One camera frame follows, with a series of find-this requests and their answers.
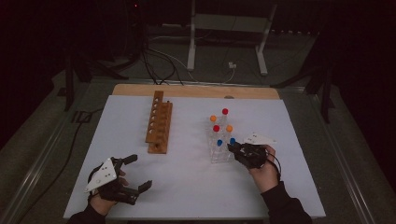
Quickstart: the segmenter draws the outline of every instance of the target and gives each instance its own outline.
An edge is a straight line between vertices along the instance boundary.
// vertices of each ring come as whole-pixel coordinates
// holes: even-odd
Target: dark background
[[[186,25],[190,22],[189,1],[139,2],[137,10],[133,9],[135,1],[132,0],[111,1],[112,6],[106,5],[106,1],[2,1],[0,147],[52,90],[50,79],[64,70],[64,51],[72,43],[97,59],[111,60],[125,53],[120,50],[121,46],[114,45],[117,41],[111,39],[117,36],[108,35],[105,29],[125,21],[122,4],[129,4],[131,24]],[[211,11],[214,2],[227,6],[222,1],[203,1],[197,10]],[[222,8],[226,13],[234,13],[236,8],[242,7]],[[323,57],[334,64],[332,83],[340,88],[347,107],[394,189],[395,9],[393,2],[384,0],[359,3],[285,0],[279,2],[272,27],[279,35],[288,31],[304,35],[320,32],[304,68],[320,65]],[[238,12],[244,15],[260,13],[247,9]],[[127,52],[138,48],[137,38],[142,35],[136,36],[131,30],[130,36],[135,40],[131,41]]]

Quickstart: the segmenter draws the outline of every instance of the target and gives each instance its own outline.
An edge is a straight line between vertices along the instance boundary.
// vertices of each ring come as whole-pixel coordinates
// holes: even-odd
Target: cable
[[[268,153],[267,152],[267,155],[270,155],[270,156],[272,156],[272,157],[274,157],[274,159],[276,160],[276,162],[277,162],[277,165],[279,166],[279,175],[281,175],[282,174],[282,167],[280,166],[280,162],[279,162],[279,160],[277,159],[277,157],[275,157],[273,154],[271,154],[271,153]]]
[[[92,117],[92,115],[93,115],[94,113],[99,112],[99,111],[101,111],[101,110],[103,110],[103,108],[94,110],[94,111],[92,111],[92,112],[81,111],[81,112],[88,113],[88,115],[87,115],[83,120],[91,119],[91,117]],[[71,156],[72,156],[73,149],[74,149],[74,145],[75,145],[75,143],[76,143],[76,139],[77,139],[77,135],[78,135],[78,131],[79,131],[79,129],[81,128],[81,126],[82,126],[83,123],[84,123],[83,121],[80,122],[79,125],[78,125],[78,127],[76,128],[75,134],[74,134],[74,136],[73,136],[72,144],[71,144],[71,146],[70,146],[70,148],[69,148],[69,152],[68,152],[68,154],[67,154],[66,161],[64,162],[64,165],[62,166],[61,170],[58,172],[58,174],[55,176],[55,178],[49,183],[49,185],[37,196],[37,198],[36,198],[36,199],[32,202],[32,204],[26,209],[26,211],[19,217],[19,219],[18,219],[18,221],[17,221],[16,223],[19,224],[19,223],[21,223],[21,222],[23,221],[24,217],[29,213],[29,211],[35,206],[36,203],[38,203],[38,201],[40,201],[40,199],[48,192],[48,190],[55,184],[55,182],[58,180],[58,178],[59,178],[59,177],[61,176],[61,174],[64,172],[64,169],[66,168],[66,166],[67,166],[67,164],[69,163],[70,158],[71,158]]]
[[[172,56],[172,55],[169,55],[169,54],[160,52],[159,50],[156,50],[156,49],[151,49],[151,50],[156,51],[156,52],[158,52],[158,53],[161,53],[161,54],[163,54],[163,55],[166,55],[166,56],[168,56],[169,58],[172,58],[173,60],[175,60],[175,61],[177,61],[178,63],[180,63],[181,65],[183,65],[183,67],[186,68],[186,71],[187,71],[187,73],[189,74],[190,78],[191,78],[192,80],[194,80],[195,82],[200,83],[200,81],[198,81],[197,79],[195,79],[195,78],[191,75],[191,73],[190,73],[189,70],[187,69],[187,66],[186,66],[183,62],[181,62],[179,59],[175,58],[175,57]]]
[[[297,50],[297,52],[294,55],[292,55],[291,57],[287,58],[286,60],[283,60],[281,63],[278,63],[278,64],[274,65],[273,67],[269,68],[268,69],[268,73],[270,71],[272,71],[274,68],[279,67],[280,65],[282,65],[282,64],[290,61],[291,59],[295,58],[301,51],[303,51],[303,49],[305,49],[305,47],[308,44],[309,40],[311,40],[311,36],[308,37],[308,39],[305,41],[304,45],[299,50]]]
[[[221,82],[220,85],[221,85],[221,84],[226,84],[227,82],[231,81],[231,79],[233,79],[233,75],[234,75],[234,74],[235,74],[235,68],[233,68],[233,74],[231,75],[231,77],[230,77],[227,81]]]
[[[122,64],[117,64],[117,65],[111,66],[109,68],[116,72],[121,72],[125,69],[132,67],[136,63],[137,59],[139,59],[139,57],[140,57],[140,54],[130,55],[128,57],[128,62],[122,63]]]
[[[146,52],[143,51],[142,53],[142,57],[143,57],[143,64],[146,66],[146,70],[148,71],[148,75],[151,77],[152,81],[154,82],[155,85],[158,85],[157,82],[157,78],[155,76],[157,76],[157,74],[155,74],[154,69],[152,67],[152,65],[149,63],[149,60],[145,54]]]
[[[235,26],[235,22],[236,22],[236,17],[235,17],[235,19],[234,19],[234,21],[233,21],[233,26],[232,26],[232,28],[231,28],[229,31],[231,31],[231,30],[233,29],[233,27]],[[240,38],[238,38],[238,39],[236,39],[236,40],[234,40],[234,41],[230,41],[229,43],[226,43],[228,46],[227,46],[227,49],[226,49],[226,51],[225,51],[225,53],[224,53],[223,60],[221,61],[221,70],[220,70],[220,72],[221,72],[224,76],[226,76],[226,75],[229,73],[229,72],[227,72],[226,74],[224,74],[224,72],[223,72],[223,67],[224,67],[224,64],[225,64],[227,55],[229,54],[229,51],[230,51],[231,46],[234,45],[234,44],[236,44],[236,43],[238,43],[238,42],[240,42],[240,41],[248,40],[248,39],[250,39],[250,38],[251,38],[251,35],[246,34],[246,35],[241,36]]]
[[[163,82],[166,83],[165,80],[168,79],[168,78],[170,78],[170,77],[171,77],[172,75],[174,75],[175,73],[177,74],[177,79],[178,79],[178,81],[180,82],[180,84],[181,84],[181,85],[184,85],[183,82],[182,82],[181,79],[180,79],[180,76],[179,76],[179,73],[178,73],[178,71],[177,71],[177,68],[175,67],[175,64],[174,64],[174,63],[172,62],[172,60],[168,57],[168,55],[166,55],[166,54],[164,54],[164,53],[162,53],[162,52],[159,52],[158,50],[154,50],[154,49],[148,49],[148,50],[153,51],[153,52],[155,52],[155,53],[157,53],[157,54],[160,54],[160,55],[155,55],[155,54],[150,54],[150,53],[149,53],[150,55],[155,56],[155,57],[159,57],[159,58],[161,58],[161,59],[164,59],[164,60],[168,61],[168,62],[172,65],[172,68],[173,68],[172,73],[171,73],[169,76],[163,78],[163,79],[161,80],[161,82],[160,82],[160,85],[161,85]]]
[[[235,61],[235,63],[237,62],[242,62],[245,63],[247,65],[247,68],[250,70],[250,72],[260,81],[260,84],[262,84],[262,76],[260,74],[257,74],[256,71],[251,67],[250,63],[246,62],[245,60],[242,59],[238,59]]]
[[[213,32],[213,30],[210,30],[206,35],[204,36],[200,36],[200,37],[195,37],[195,40],[199,40],[199,39],[204,39],[207,38],[208,36],[210,36],[210,34]],[[172,36],[172,35],[158,35],[155,37],[152,37],[151,39],[149,39],[148,41],[153,41],[156,39],[162,39],[162,38],[167,38],[167,39],[190,39],[189,36],[187,35],[183,35],[183,36]]]
[[[176,31],[172,31],[172,32],[159,32],[159,33],[150,32],[149,35],[154,36],[154,37],[152,37],[148,41],[156,40],[156,39],[160,39],[160,38],[173,38],[173,37],[175,37],[175,38],[185,38],[185,37],[190,37],[189,35],[188,36],[184,35],[186,32],[187,32],[187,34],[190,33],[190,26],[182,27],[182,30],[176,30]]]

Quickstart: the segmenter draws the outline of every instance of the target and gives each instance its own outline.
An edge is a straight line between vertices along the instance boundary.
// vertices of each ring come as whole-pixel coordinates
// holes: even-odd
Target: test tube rack
[[[163,91],[155,91],[148,120],[146,142],[148,153],[166,154],[173,104],[163,102]]]
[[[209,145],[209,149],[210,149],[210,157],[211,157],[210,161],[212,163],[233,161],[233,153],[230,150],[228,150],[228,147],[227,147],[227,144],[230,143],[229,141],[231,138],[231,133],[229,136],[226,136],[226,132],[227,132],[226,127],[228,126],[228,122],[227,121],[217,121],[216,116],[213,116],[215,119],[212,120],[211,117],[209,119],[210,122],[208,123],[208,125],[206,127],[206,134],[207,134],[207,140],[208,140],[208,145]],[[219,128],[219,131],[216,134],[213,133],[214,126],[218,126],[218,128]],[[218,144],[217,144],[218,140],[221,140],[220,146],[218,146]]]

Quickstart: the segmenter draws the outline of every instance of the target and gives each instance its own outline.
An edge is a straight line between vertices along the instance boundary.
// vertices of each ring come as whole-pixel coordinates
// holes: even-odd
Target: wooden block
[[[146,133],[148,153],[166,154],[172,106],[173,104],[169,101],[163,102],[163,91],[154,92]]]

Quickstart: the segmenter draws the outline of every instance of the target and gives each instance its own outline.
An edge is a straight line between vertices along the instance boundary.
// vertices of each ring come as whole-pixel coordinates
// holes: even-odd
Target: table
[[[174,103],[167,155],[148,154],[147,144],[144,143],[149,118],[142,119],[140,115],[150,110],[152,94],[156,90],[164,91],[164,100],[168,98]],[[235,99],[224,100],[219,97]],[[127,179],[130,178],[130,182],[133,182],[132,187],[135,188],[151,178],[153,187],[139,197],[135,206],[118,204],[108,214],[109,218],[165,220],[266,217],[265,205],[247,170],[237,161],[211,164],[205,139],[202,138],[202,135],[205,137],[201,131],[204,123],[193,122],[191,125],[198,113],[197,116],[185,113],[186,109],[199,110],[204,113],[204,120],[208,111],[216,109],[212,105],[219,103],[230,108],[230,120],[235,123],[235,129],[240,130],[235,134],[237,140],[250,132],[250,128],[258,130],[262,123],[268,124],[258,131],[265,133],[265,130],[271,130],[271,134],[279,140],[276,146],[277,155],[282,163],[282,176],[289,186],[289,194],[299,197],[311,216],[325,216],[290,120],[274,119],[277,116],[288,118],[286,107],[279,100],[276,90],[121,84],[115,88],[106,103],[64,217],[68,218],[85,207],[82,191],[92,168],[106,157],[124,158],[130,154],[137,154],[139,157],[138,161],[123,167],[128,174]],[[257,122],[252,119],[254,117],[250,116],[249,111],[251,115],[261,111],[267,116]],[[238,119],[232,119],[241,113],[246,113],[249,118],[243,122],[246,126],[241,125],[242,122],[238,122]],[[280,136],[283,135],[288,138],[282,139]],[[286,149],[290,145],[295,147],[290,147],[292,150]]]

